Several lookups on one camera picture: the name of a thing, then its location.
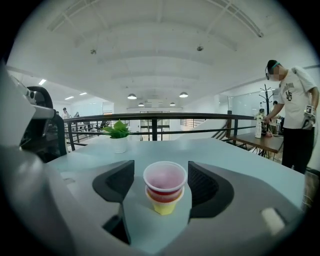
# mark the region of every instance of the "white t-shirt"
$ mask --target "white t-shirt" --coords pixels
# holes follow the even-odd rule
[[[279,84],[278,103],[285,105],[284,128],[302,128],[306,105],[311,104],[309,90],[314,87],[315,81],[302,67],[295,66],[288,70],[288,74]]]
[[[71,115],[67,112],[67,113],[62,113],[62,119],[66,119],[66,118],[70,118],[71,117]]]
[[[278,118],[279,118],[279,115],[276,115],[275,117],[271,118],[271,123],[270,123],[270,125],[271,125],[271,126],[276,126],[276,125],[277,125],[277,119],[278,119]]]

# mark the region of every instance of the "hand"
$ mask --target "hand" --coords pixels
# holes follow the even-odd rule
[[[263,121],[266,123],[266,124],[270,124],[270,117],[266,116]]]

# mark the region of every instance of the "ceiling beam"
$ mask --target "ceiling beam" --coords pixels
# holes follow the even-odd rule
[[[206,57],[204,55],[197,54],[195,51],[194,54],[186,51],[177,51],[177,50],[128,50],[122,53],[122,56],[119,54],[105,54],[101,55],[98,58],[98,64],[104,64],[108,62],[115,62],[125,59],[134,59],[134,58],[148,58],[148,57],[163,57],[163,58],[173,58],[179,60],[186,60],[189,62],[196,62],[203,65],[212,66],[214,64],[213,58]]]
[[[159,30],[163,30],[164,32],[168,32],[168,33],[182,33],[182,34],[193,34],[193,35],[198,35],[201,38],[204,37],[206,35],[206,30],[205,29],[200,29],[197,26],[192,26],[190,24],[183,24],[183,23],[178,23],[178,22],[161,22],[161,23],[157,23],[157,22],[148,22],[148,21],[138,21],[138,22],[128,22],[128,23],[122,23],[116,26],[112,26],[109,27],[109,29],[106,30],[100,30],[99,33],[100,35],[105,33],[106,35],[111,34],[112,32],[116,32],[118,35],[121,34],[122,32],[125,32],[124,34],[128,34],[128,32],[130,33],[130,31],[132,32],[133,29],[139,28],[139,27],[146,27],[146,28],[150,28],[151,26],[153,26],[153,32],[157,31],[159,33]],[[87,35],[86,37],[88,38],[94,38],[96,34],[90,34]],[[220,45],[223,45],[227,48],[229,48],[232,51],[236,51],[237,50],[237,43],[229,38],[226,38],[225,36],[215,32],[214,34],[209,33],[207,35],[207,37],[209,39],[212,39],[214,41],[216,41],[217,43],[219,43]]]
[[[111,75],[111,80],[125,79],[125,78],[139,78],[139,77],[170,77],[179,79],[198,80],[199,75],[192,75],[189,73],[178,72],[155,72],[155,71],[142,71],[142,72],[123,72]]]
[[[121,85],[120,89],[125,90],[125,89],[190,89],[190,85],[175,85],[173,87],[172,84],[167,84],[167,85],[154,85],[154,84],[146,84],[146,85]]]
[[[231,1],[221,10],[221,12],[216,16],[213,21],[209,24],[209,26],[206,28],[205,35],[208,36],[210,31],[218,24],[218,22],[222,19],[222,17],[225,15],[227,9],[231,5]]]
[[[86,41],[86,37],[84,36],[84,34],[80,31],[80,29],[78,27],[76,27],[76,25],[72,22],[72,20],[63,12],[62,13],[63,17],[65,18],[66,21],[68,21],[70,23],[70,25],[72,26],[72,28],[75,30],[75,32],[83,38],[84,41]]]
[[[157,0],[157,14],[156,14],[157,23],[160,23],[162,21],[163,11],[164,11],[164,1]]]
[[[220,8],[224,8],[224,6],[222,6],[220,3],[216,2],[215,0],[206,0],[207,2],[218,6]],[[241,16],[243,17],[243,19],[246,19],[247,22],[249,22],[254,28],[256,28],[256,30],[252,29],[246,22],[244,22],[238,15],[235,15],[235,13],[233,13],[232,11],[230,11],[229,9],[227,9],[226,11],[232,15],[233,17],[235,17],[238,21],[240,21],[244,26],[246,26],[253,34],[255,34],[258,37],[263,37],[263,33],[261,32],[261,29],[253,22],[253,20],[244,12],[242,11],[239,7],[237,7],[235,4],[232,5],[232,7],[236,10],[237,13],[241,13]]]
[[[90,8],[92,9],[92,11],[95,13],[95,15],[98,17],[99,21],[101,22],[103,28],[105,30],[109,29],[109,25],[108,22],[106,21],[106,19],[102,16],[102,14],[100,13],[100,11],[97,9],[97,7],[93,4],[90,3],[89,4]]]

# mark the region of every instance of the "red cup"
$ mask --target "red cup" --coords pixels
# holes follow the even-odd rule
[[[150,189],[148,186],[145,186],[145,190],[148,193],[148,195],[155,201],[160,202],[160,203],[170,203],[174,200],[176,200],[182,193],[184,186],[180,189],[178,189],[176,192],[171,193],[171,194],[158,194],[154,192],[152,189]]]
[[[164,198],[179,194],[180,189],[187,182],[187,177],[187,172],[181,165],[170,161],[154,162],[143,172],[143,180],[148,191],[155,198],[157,195]]]

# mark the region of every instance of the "desk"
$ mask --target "desk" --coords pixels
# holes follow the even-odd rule
[[[182,232],[188,225],[192,204],[191,190],[186,185],[184,196],[172,214],[161,216],[151,210],[145,196],[143,172],[157,161],[176,162],[186,170],[188,161],[215,165],[265,181],[298,208],[302,203],[304,175],[217,139],[129,141],[127,152],[122,154],[113,153],[109,143],[111,140],[106,139],[105,143],[89,144],[48,165],[61,173],[83,172],[118,161],[134,160],[134,182],[123,201],[123,208],[131,246],[148,253],[158,252]]]
[[[279,153],[281,146],[284,143],[283,137],[261,136],[261,138],[256,138],[254,132],[230,136],[229,139],[254,146],[256,148],[262,149],[264,152],[269,151],[275,154]]]

